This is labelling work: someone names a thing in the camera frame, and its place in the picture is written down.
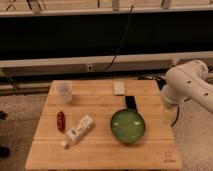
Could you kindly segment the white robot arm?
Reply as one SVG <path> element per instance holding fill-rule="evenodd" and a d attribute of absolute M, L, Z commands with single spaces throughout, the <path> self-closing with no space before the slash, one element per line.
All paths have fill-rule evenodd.
<path fill-rule="evenodd" d="M 166 109 L 166 122 L 174 126 L 179 119 L 179 105 L 192 99 L 213 114 L 213 85 L 205 81 L 208 67 L 201 60 L 192 60 L 170 68 L 160 97 Z"/>

